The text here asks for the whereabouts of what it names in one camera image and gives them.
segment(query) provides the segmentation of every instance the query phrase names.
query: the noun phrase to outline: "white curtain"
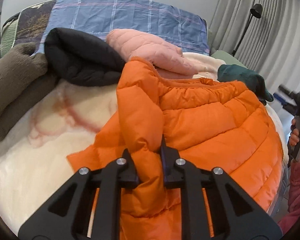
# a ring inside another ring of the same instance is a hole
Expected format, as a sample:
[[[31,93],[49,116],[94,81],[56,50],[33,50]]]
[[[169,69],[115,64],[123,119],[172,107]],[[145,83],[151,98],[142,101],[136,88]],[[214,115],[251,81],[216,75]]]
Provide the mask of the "white curtain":
[[[300,89],[300,0],[219,0],[211,30],[212,46],[231,53],[239,41],[255,3],[263,6],[261,19],[253,18],[235,57],[260,73],[271,93],[280,84]],[[271,103],[285,134],[292,116],[278,102]]]
[[[283,0],[219,0],[211,30],[214,33],[213,48],[232,53],[255,3],[263,6],[262,17],[252,18],[234,56],[248,68],[258,71],[277,34],[276,26],[281,18]]]
[[[212,47],[231,53],[248,21],[254,0],[219,0],[212,18]]]
[[[280,84],[300,90],[300,0],[284,0],[277,35],[258,72],[265,78],[268,90],[276,92]],[[282,121],[285,134],[290,132],[292,116],[278,102],[271,103]]]

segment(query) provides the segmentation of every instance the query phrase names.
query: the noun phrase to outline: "finger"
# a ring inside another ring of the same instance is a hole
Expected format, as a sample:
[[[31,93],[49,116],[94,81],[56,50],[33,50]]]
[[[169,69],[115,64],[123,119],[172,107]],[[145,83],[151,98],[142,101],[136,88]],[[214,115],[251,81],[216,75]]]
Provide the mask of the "finger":
[[[299,136],[299,130],[298,130],[298,129],[294,129],[294,130],[292,131],[292,133],[293,133],[294,135],[296,135],[297,137]]]
[[[292,134],[292,135],[290,136],[290,140],[291,140],[292,142],[296,143],[296,144],[300,141],[299,137],[296,136],[295,134]]]
[[[295,142],[294,140],[292,140],[291,138],[289,139],[289,144],[290,146],[296,146],[297,142]]]

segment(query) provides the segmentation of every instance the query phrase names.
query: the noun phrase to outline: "jacket sleeve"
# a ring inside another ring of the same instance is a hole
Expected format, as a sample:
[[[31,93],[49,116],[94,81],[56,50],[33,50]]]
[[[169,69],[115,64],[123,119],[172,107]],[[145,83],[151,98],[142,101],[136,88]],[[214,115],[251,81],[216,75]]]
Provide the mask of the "jacket sleeve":
[[[279,222],[284,234],[300,217],[300,158],[298,158],[298,162],[291,162],[288,212]]]

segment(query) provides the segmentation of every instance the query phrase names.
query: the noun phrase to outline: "white fleece blanket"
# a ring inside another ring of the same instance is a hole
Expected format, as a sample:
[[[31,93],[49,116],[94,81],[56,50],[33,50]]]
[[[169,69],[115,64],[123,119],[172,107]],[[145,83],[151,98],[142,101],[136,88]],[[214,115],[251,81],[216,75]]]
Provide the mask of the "white fleece blanket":
[[[200,55],[192,56],[200,61]],[[208,77],[216,78],[217,66],[206,67],[206,58],[201,64],[202,76],[207,72]],[[0,215],[15,234],[72,176],[66,156],[93,143],[95,134],[117,109],[115,89],[116,85],[87,88],[63,82],[29,110],[0,143]],[[270,106],[267,110],[285,149],[280,120]]]
[[[183,56],[191,60],[198,71],[198,74],[194,75],[193,78],[206,77],[217,80],[218,69],[221,65],[225,64],[221,59],[194,52],[184,52]]]

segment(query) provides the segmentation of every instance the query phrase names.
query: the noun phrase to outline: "green cushion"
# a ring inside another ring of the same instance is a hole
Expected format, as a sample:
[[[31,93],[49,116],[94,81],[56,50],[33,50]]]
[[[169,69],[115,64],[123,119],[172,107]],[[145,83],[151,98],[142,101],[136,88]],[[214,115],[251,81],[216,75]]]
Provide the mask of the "green cushion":
[[[215,53],[211,55],[213,58],[222,59],[227,65],[239,65],[241,67],[247,68],[245,65],[243,65],[239,60],[237,60],[235,57],[232,57],[229,53],[217,50]]]
[[[14,40],[16,38],[16,29],[18,27],[18,20],[7,23],[1,32],[1,42],[0,42],[0,54],[1,57],[7,54],[7,52],[12,48]]]

